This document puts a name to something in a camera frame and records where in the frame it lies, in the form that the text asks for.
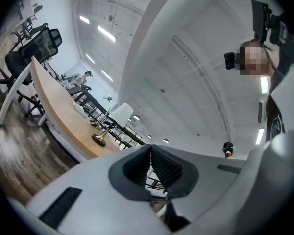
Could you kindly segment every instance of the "chair seat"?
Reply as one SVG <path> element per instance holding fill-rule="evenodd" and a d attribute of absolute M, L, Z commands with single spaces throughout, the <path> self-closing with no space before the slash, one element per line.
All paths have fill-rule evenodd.
<path fill-rule="evenodd" d="M 21 58 L 18 51 L 13 51 L 5 56 L 5 63 L 14 78 L 18 78 L 22 71 L 26 68 L 27 64 Z M 29 85 L 31 83 L 31 75 L 29 74 L 24 80 L 24 85 Z"/>

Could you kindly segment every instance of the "gold lamp base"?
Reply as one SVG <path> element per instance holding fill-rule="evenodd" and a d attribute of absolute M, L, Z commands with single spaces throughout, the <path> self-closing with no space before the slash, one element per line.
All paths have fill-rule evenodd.
<path fill-rule="evenodd" d="M 106 141 L 104 137 L 107 135 L 109 129 L 106 129 L 101 135 L 92 134 L 92 139 L 95 141 L 96 144 L 100 145 L 101 147 L 106 146 Z"/>

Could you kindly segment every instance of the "fluorescent light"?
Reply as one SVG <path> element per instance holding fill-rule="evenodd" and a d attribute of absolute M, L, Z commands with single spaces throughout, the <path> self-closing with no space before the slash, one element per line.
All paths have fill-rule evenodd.
<path fill-rule="evenodd" d="M 95 63 L 94 60 L 88 54 L 86 54 L 86 56 L 89 58 L 90 61 L 92 61 L 93 63 Z"/>
<path fill-rule="evenodd" d="M 86 23 L 88 23 L 88 24 L 90 23 L 89 19 L 86 18 L 86 17 L 79 16 L 79 19 L 83 20 L 84 22 L 86 22 Z"/>
<path fill-rule="evenodd" d="M 266 76 L 260 78 L 262 94 L 268 92 L 268 78 Z"/>
<path fill-rule="evenodd" d="M 102 92 L 102 90 L 96 85 L 96 87 Z"/>
<path fill-rule="evenodd" d="M 100 31 L 100 32 L 102 32 L 104 35 L 106 35 L 108 38 L 110 38 L 113 42 L 116 42 L 116 37 L 115 36 L 113 36 L 113 35 L 111 35 L 108 31 L 106 31 L 104 28 L 102 28 L 102 27 L 100 27 L 100 26 L 98 26 L 98 30 Z"/>
<path fill-rule="evenodd" d="M 109 78 L 111 80 L 111 82 L 113 82 L 112 78 L 108 76 L 107 73 L 105 73 L 103 70 L 101 70 L 103 74 L 105 74 L 107 76 L 107 78 Z"/>
<path fill-rule="evenodd" d="M 139 115 L 134 115 L 133 116 L 137 121 L 141 120 L 140 116 Z"/>
<path fill-rule="evenodd" d="M 264 131 L 265 131 L 264 128 L 259 129 L 256 145 L 260 144 L 261 139 L 263 138 Z"/>

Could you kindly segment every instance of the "round ceiling light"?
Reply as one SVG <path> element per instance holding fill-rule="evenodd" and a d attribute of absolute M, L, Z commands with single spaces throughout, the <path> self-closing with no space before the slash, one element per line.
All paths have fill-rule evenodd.
<path fill-rule="evenodd" d="M 138 121 L 141 120 L 141 117 L 139 115 L 134 115 L 133 117 Z"/>

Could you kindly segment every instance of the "wooden tabletop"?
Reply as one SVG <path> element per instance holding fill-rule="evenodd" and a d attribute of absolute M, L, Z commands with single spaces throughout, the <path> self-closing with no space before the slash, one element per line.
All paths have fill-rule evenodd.
<path fill-rule="evenodd" d="M 90 157 L 102 157 L 120 151 L 113 137 L 105 137 L 107 145 L 97 145 L 92 134 L 102 131 L 92 127 L 89 118 L 83 117 L 73 107 L 72 98 L 55 79 L 32 57 L 31 76 L 38 97 L 53 124 L 60 134 L 75 148 L 87 153 Z"/>

